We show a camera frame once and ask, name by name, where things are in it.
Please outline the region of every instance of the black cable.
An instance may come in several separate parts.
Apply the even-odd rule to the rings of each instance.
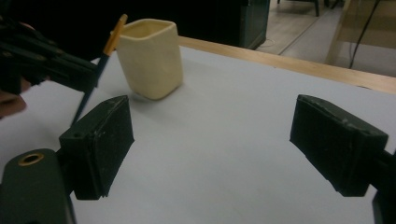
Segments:
[[[373,10],[369,16],[369,19],[367,19],[367,22],[364,24],[363,30],[361,31],[361,35],[359,36],[358,42],[356,43],[356,47],[355,47],[355,50],[353,51],[352,59],[350,60],[350,63],[349,63],[349,68],[352,68],[352,66],[353,66],[353,63],[355,61],[356,51],[358,51],[358,47],[359,47],[359,44],[361,43],[361,39],[363,38],[364,34],[366,33],[367,27],[369,26],[369,23],[373,17],[375,9],[378,6],[380,1],[381,0],[375,0]]]

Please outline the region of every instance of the cup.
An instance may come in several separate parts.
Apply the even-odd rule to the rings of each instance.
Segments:
[[[177,26],[172,21],[125,24],[116,51],[129,87],[141,96],[160,100],[183,81]]]

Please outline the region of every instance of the white table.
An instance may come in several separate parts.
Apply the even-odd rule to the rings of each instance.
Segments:
[[[78,201],[78,223],[373,224],[371,201],[344,198],[290,141],[298,94],[328,100],[389,134],[396,98],[319,77],[181,47],[184,82],[161,101],[133,96],[113,53],[85,113],[130,97],[135,142],[107,198]],[[45,82],[0,121],[0,175],[13,157],[59,149],[81,92]]]

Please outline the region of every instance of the floor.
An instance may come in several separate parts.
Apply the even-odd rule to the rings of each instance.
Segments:
[[[324,12],[280,55],[324,63],[342,11],[343,3],[340,3]],[[355,44],[345,43],[335,65],[348,68],[350,51],[354,48]],[[396,49],[359,45],[352,69],[396,77]]]

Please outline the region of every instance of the pen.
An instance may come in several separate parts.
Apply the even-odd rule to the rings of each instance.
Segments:
[[[117,22],[113,32],[110,35],[110,38],[107,40],[105,48],[102,52],[102,56],[99,59],[98,64],[96,65],[96,74],[97,74],[97,79],[96,79],[96,83],[94,84],[94,86],[92,86],[92,88],[89,91],[84,92],[84,96],[81,99],[81,102],[78,106],[78,110],[76,112],[76,115],[73,118],[72,121],[72,125],[74,123],[76,123],[76,121],[78,120],[79,116],[82,113],[82,110],[85,107],[85,104],[87,104],[91,93],[93,92],[94,87],[97,87],[98,85],[98,81],[99,81],[99,77],[102,75],[103,70],[105,70],[108,58],[111,55],[111,52],[113,52],[114,48],[117,46],[117,44],[119,43],[120,40],[120,33],[122,31],[123,26],[125,25],[126,20],[128,19],[128,16],[126,14],[123,14],[119,21]]]

